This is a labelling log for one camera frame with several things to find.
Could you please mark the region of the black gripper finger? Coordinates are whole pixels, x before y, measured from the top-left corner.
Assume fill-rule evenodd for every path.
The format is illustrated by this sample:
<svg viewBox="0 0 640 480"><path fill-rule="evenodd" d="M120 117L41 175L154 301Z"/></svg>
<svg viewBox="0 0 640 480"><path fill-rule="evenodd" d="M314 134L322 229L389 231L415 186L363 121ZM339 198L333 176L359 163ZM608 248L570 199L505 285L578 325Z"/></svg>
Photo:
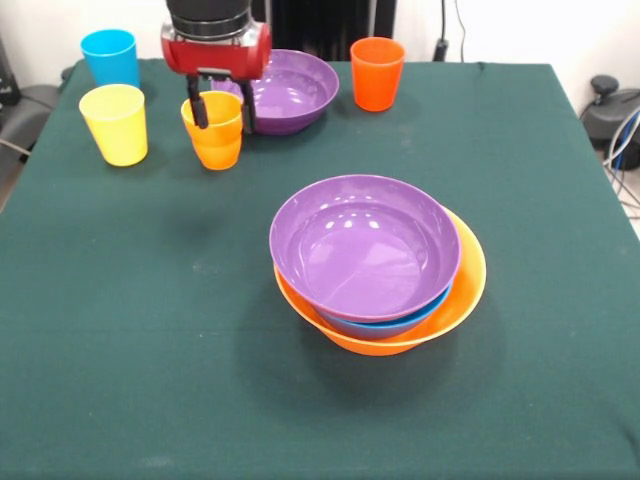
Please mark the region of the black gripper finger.
<svg viewBox="0 0 640 480"><path fill-rule="evenodd" d="M199 77L197 75L187 75L186 82L194 123L199 128L207 128L209 125L208 116L205 102L199 91Z"/></svg>
<svg viewBox="0 0 640 480"><path fill-rule="evenodd" d="M243 81L239 83L243 98L242 115L243 115L243 129L247 134L252 134L255 130L255 100L254 91L250 81Z"/></svg>

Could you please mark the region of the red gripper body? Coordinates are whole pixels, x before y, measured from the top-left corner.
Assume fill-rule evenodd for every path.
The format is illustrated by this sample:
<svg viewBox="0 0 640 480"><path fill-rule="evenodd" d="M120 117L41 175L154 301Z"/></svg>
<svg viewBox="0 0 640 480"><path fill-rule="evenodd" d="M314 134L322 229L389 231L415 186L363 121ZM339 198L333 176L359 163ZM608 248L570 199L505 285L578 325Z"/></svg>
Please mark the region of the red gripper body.
<svg viewBox="0 0 640 480"><path fill-rule="evenodd" d="M160 39L165 62L172 71L234 80L259 79L269 62L272 45L269 25L261 22L250 22L237 36L216 41L188 39L167 22Z"/></svg>

